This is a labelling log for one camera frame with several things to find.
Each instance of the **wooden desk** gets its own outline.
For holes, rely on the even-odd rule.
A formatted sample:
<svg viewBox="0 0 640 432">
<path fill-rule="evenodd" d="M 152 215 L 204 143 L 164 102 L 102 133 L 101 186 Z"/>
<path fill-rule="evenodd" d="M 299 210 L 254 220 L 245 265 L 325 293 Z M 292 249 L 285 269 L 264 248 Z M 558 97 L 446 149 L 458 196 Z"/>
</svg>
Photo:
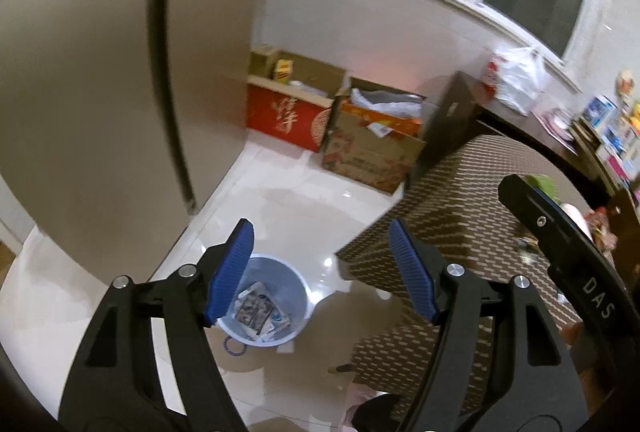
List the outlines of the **wooden desk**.
<svg viewBox="0 0 640 432">
<path fill-rule="evenodd" d="M 442 158 L 482 134 L 504 135 L 542 154 L 562 170 L 592 208 L 609 201 L 598 175 L 550 136 L 535 116 L 523 116 L 493 99 L 480 81 L 464 72 L 455 73 L 449 82 L 424 135 L 426 146 L 410 174 L 408 187 Z"/>
</svg>

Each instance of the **tile floor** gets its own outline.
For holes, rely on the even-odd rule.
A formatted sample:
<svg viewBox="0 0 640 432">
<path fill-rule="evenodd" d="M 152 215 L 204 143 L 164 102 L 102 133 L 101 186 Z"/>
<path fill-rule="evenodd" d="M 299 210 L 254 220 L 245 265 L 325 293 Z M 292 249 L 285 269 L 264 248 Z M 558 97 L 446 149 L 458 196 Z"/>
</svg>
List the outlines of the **tile floor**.
<svg viewBox="0 0 640 432">
<path fill-rule="evenodd" d="M 340 278 L 334 252 L 398 195 L 328 173 L 319 156 L 250 131 L 238 161 L 154 275 L 164 278 L 182 264 L 196 263 L 245 217 L 255 227 L 254 251 L 288 261 L 309 283 L 316 309 L 293 342 L 233 357 L 223 350 L 225 333 L 207 331 L 250 430 L 328 432 L 338 426 L 349 379 L 327 368 L 347 362 L 360 337 L 388 327 L 398 312 L 388 293 Z M 0 340 L 54 415 L 75 349 L 105 289 L 36 231 L 0 291 Z M 162 320 L 154 321 L 154 342 L 167 404 L 183 412 Z"/>
</svg>

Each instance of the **blue gripper pad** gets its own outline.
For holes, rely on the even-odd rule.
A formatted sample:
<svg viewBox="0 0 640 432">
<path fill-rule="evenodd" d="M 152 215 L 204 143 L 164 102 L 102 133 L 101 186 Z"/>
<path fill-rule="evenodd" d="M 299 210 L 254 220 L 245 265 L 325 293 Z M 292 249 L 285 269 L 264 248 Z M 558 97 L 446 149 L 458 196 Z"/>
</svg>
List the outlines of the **blue gripper pad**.
<svg viewBox="0 0 640 432">
<path fill-rule="evenodd" d="M 439 314 L 433 279 L 398 219 L 393 219 L 389 225 L 389 246 L 415 311 L 433 323 Z"/>
<path fill-rule="evenodd" d="M 226 315 L 254 250 L 254 225 L 246 219 L 242 219 L 239 225 L 240 228 L 236 227 L 226 241 L 225 257 L 209 284 L 204 316 L 210 325 Z"/>
</svg>

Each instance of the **refrigerator door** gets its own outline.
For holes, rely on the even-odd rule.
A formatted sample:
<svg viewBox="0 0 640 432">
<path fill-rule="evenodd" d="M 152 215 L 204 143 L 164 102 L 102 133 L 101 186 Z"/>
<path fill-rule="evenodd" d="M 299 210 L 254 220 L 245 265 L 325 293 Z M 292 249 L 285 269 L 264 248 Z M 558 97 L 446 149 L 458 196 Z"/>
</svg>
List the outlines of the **refrigerator door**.
<svg viewBox="0 0 640 432">
<path fill-rule="evenodd" d="M 146 280 L 188 224 L 148 46 L 147 0 L 0 0 L 0 174 L 104 282 Z"/>
<path fill-rule="evenodd" d="M 170 82 L 198 209 L 244 146 L 256 4 L 257 0 L 168 0 Z"/>
</svg>

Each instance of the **blue plastic bucket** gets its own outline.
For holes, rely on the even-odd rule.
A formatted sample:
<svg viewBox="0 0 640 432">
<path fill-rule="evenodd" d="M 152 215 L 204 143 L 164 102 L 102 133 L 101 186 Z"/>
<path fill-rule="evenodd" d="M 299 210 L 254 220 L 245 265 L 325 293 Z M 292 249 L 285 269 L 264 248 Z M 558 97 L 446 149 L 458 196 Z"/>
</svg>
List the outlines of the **blue plastic bucket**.
<svg viewBox="0 0 640 432">
<path fill-rule="evenodd" d="M 256 282 L 262 282 L 273 301 L 283 313 L 289 315 L 290 326 L 271 336 L 269 340 L 254 342 L 244 333 L 242 325 L 231 316 L 233 304 L 229 307 L 226 315 L 218 319 L 218 325 L 233 339 L 252 347 L 276 347 L 293 340 L 305 328 L 314 310 L 314 305 L 310 302 L 310 291 L 306 281 L 300 273 L 283 260 L 254 253 L 240 279 L 240 284 L 233 298 L 234 302 L 239 293 Z"/>
</svg>

